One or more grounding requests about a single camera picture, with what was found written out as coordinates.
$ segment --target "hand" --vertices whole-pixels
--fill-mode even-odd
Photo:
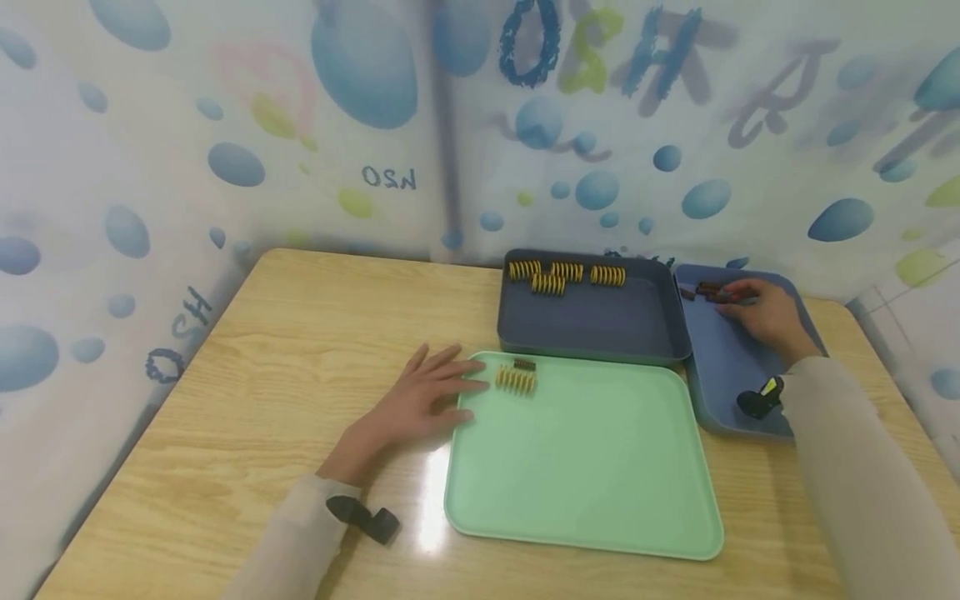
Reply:
[[[756,303],[720,304],[717,310],[739,321],[750,335],[774,350],[787,369],[807,356],[821,356],[800,321],[797,303],[783,288],[763,279],[741,279],[724,286],[734,301],[756,298]]]
[[[482,371],[480,361],[454,361],[460,346],[454,345],[427,358],[423,344],[407,362],[394,387],[367,415],[351,425],[330,456],[317,470],[323,479],[360,487],[376,455],[384,448],[448,433],[473,419],[467,410],[443,410],[442,398],[461,392],[486,390],[485,381],[461,375]]]

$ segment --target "plastic tray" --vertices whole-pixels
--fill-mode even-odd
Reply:
[[[747,277],[776,283],[796,299],[807,333],[826,354],[800,293],[789,279],[772,273],[702,265],[683,265],[676,272],[678,285],[690,291],[701,281],[726,285]],[[792,440],[793,431],[780,408],[763,420],[756,420],[744,415],[736,405],[736,397],[741,392],[757,391],[770,377],[785,371],[778,356],[752,338],[742,325],[720,315],[716,304],[707,302],[703,296],[694,301],[683,300],[683,307],[693,344],[693,353],[685,363],[686,380],[697,421],[713,433]]]
[[[518,355],[479,352],[478,379]],[[460,397],[444,508],[487,538],[705,561],[723,525],[689,395],[672,371],[552,356],[537,389]]]
[[[554,261],[580,263],[584,281],[568,283],[561,297],[536,295],[529,281],[510,281],[507,265],[517,260],[539,260],[545,271]],[[625,268],[626,284],[590,285],[592,265]],[[507,252],[497,333],[500,345],[511,352],[659,366],[679,364],[690,354],[673,275],[643,258]]]

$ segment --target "mint green tray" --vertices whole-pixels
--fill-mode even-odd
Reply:
[[[537,363],[532,396],[460,396],[444,509],[472,536],[707,561],[723,524],[690,396],[660,367],[478,352],[474,376]]]

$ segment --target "wooden table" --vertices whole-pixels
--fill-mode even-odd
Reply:
[[[497,348],[500,272],[273,251],[257,264],[41,590],[61,598],[216,598],[294,480],[427,338]],[[932,489],[960,494],[856,321],[808,300]],[[322,598],[841,598],[795,450],[701,431],[727,532],[705,564],[461,536],[444,517],[448,446],[394,456],[370,491],[404,524],[391,549],[348,534]]]

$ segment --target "metal spring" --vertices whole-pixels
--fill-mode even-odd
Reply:
[[[608,267],[607,265],[593,265],[590,269],[590,283],[594,285],[609,285],[623,287],[627,282],[627,270],[623,267]]]
[[[555,262],[550,266],[550,275],[580,283],[584,280],[584,266],[575,262]]]
[[[496,387],[517,394],[530,395],[537,387],[537,376],[532,372],[519,371],[500,365],[500,370],[496,372]]]
[[[510,269],[510,281],[519,279],[529,279],[540,272],[540,262],[538,260],[518,260],[508,265]]]
[[[566,291],[566,279],[561,276],[534,273],[530,281],[530,288],[534,294],[547,296],[562,296]]]
[[[520,369],[521,371],[536,371],[537,363],[535,363],[532,360],[527,360],[525,358],[515,358],[514,369]]]

